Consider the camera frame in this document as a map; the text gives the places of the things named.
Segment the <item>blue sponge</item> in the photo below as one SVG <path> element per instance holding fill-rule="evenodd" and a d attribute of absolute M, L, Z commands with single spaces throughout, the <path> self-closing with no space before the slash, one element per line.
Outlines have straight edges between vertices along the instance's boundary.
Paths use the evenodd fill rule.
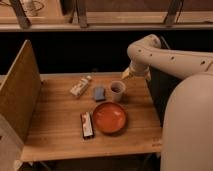
<path fill-rule="evenodd" d="M 95 87 L 93 98 L 96 102 L 105 100 L 105 89 L 102 86 Z"/>

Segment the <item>small cup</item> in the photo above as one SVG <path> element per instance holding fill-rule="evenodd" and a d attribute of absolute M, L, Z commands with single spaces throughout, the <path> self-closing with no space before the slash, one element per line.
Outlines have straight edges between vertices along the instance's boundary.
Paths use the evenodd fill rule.
<path fill-rule="evenodd" d="M 122 81 L 113 81 L 110 84 L 110 91 L 112 94 L 112 101 L 121 101 L 122 95 L 126 90 L 126 85 Z"/>

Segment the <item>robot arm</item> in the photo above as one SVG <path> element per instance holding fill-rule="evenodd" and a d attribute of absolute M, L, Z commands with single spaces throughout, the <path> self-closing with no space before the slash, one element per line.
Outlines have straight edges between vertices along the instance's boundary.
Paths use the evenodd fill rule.
<path fill-rule="evenodd" d="M 155 35 L 148 35 L 130 44 L 127 53 L 131 62 L 122 77 L 146 77 L 149 66 L 180 79 L 213 70 L 213 53 L 160 48 L 161 41 Z"/>
<path fill-rule="evenodd" d="M 184 79 L 166 106 L 161 171 L 212 171 L 213 53 L 160 48 L 155 35 L 132 43 L 128 47 L 131 63 L 123 78 L 146 77 L 152 66 Z"/>

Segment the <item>orange plate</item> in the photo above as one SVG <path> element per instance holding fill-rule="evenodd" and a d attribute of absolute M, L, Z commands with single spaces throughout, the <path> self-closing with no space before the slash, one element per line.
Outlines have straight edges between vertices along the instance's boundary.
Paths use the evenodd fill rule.
<path fill-rule="evenodd" d="M 125 126 L 126 113 L 120 105 L 105 102 L 93 111 L 93 121 L 101 132 L 115 133 Z"/>

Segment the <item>wooden tabletop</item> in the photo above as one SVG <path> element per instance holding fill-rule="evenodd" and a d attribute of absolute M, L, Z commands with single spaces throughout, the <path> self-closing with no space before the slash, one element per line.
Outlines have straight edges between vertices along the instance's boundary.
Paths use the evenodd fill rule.
<path fill-rule="evenodd" d="M 93 88 L 102 85 L 107 101 L 111 100 L 109 84 L 120 80 L 119 73 L 91 74 L 87 91 L 74 98 L 69 90 L 84 74 L 44 79 L 32 116 L 29 135 L 21 160 L 45 161 L 85 157 L 103 157 L 161 151 L 160 121 L 142 77 L 124 80 L 127 90 L 119 104 L 128 115 L 121 134 L 104 135 L 94 126 L 95 137 L 84 140 L 80 114 L 93 111 L 101 102 L 92 98 Z"/>

